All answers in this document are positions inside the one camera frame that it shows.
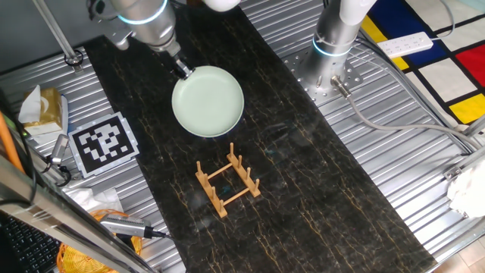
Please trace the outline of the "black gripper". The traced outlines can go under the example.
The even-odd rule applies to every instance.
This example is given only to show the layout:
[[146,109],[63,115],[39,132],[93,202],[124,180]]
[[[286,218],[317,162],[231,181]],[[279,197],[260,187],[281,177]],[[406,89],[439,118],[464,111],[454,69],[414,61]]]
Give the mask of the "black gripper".
[[171,57],[171,60],[174,65],[174,70],[180,72],[180,79],[186,80],[195,71],[194,67],[186,64],[183,53],[175,54]]

